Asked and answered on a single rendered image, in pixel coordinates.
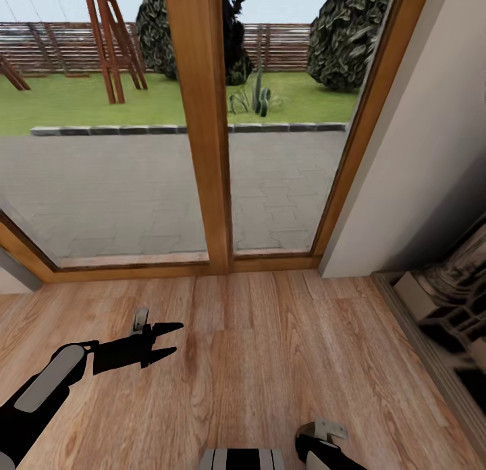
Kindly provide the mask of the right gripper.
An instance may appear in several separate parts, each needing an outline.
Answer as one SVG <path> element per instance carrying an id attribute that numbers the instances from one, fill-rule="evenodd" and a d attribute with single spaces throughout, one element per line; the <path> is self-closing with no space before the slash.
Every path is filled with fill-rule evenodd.
<path id="1" fill-rule="evenodd" d="M 304 434 L 300 434 L 299 437 L 296 438 L 295 450 L 300 461 L 306 463 L 308 451 L 313 449 L 313 446 L 318 443 L 318 440 L 318 438 L 312 438 Z"/>

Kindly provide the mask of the pillar candle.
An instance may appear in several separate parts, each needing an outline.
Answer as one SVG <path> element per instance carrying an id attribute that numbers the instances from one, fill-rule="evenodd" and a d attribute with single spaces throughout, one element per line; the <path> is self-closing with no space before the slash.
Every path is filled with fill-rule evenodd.
<path id="1" fill-rule="evenodd" d="M 301 427 L 299 427 L 296 431 L 294 443 L 296 443 L 296 438 L 299 437 L 300 434 L 308 435 L 308 436 L 314 438 L 314 436 L 315 436 L 315 422 L 305 424 L 305 425 L 302 425 Z M 333 440 L 332 440 L 331 436 L 327 436 L 326 443 L 333 444 Z"/>

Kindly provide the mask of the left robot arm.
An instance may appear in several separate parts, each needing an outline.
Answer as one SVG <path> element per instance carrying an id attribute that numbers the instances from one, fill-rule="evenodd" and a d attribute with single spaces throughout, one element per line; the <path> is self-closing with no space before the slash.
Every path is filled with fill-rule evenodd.
<path id="1" fill-rule="evenodd" d="M 0 407 L 0 470 L 16 470 L 70 394 L 69 386 L 82 379 L 87 353 L 94 353 L 93 374 L 140 362 L 141 368 L 169 356 L 173 348 L 152 350 L 157 336 L 183 327 L 182 322 L 147 324 L 149 309 L 135 310 L 129 337 L 99 344 L 66 344 L 44 370 L 32 376 Z M 88 350 L 86 349 L 88 348 Z"/>

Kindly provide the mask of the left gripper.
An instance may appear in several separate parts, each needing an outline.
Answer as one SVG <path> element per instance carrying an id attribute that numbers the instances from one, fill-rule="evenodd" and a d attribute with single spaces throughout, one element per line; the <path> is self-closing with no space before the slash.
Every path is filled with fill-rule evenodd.
<path id="1" fill-rule="evenodd" d="M 140 362 L 141 368 L 169 356 L 177 350 L 173 348 L 152 350 L 157 336 L 172 332 L 183 327 L 182 322 L 143 324 L 139 335 L 132 335 L 114 341 L 114 369 Z"/>

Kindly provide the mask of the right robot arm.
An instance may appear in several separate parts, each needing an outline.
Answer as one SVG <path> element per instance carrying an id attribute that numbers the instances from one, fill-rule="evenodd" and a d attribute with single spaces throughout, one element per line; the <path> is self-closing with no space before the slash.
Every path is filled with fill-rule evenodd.
<path id="1" fill-rule="evenodd" d="M 347 440 L 349 432 L 339 423 L 316 417 L 314 438 L 304 434 L 296 438 L 298 459 L 305 463 L 307 470 L 367 470 L 340 453 L 337 446 L 326 443 L 327 436 Z"/>

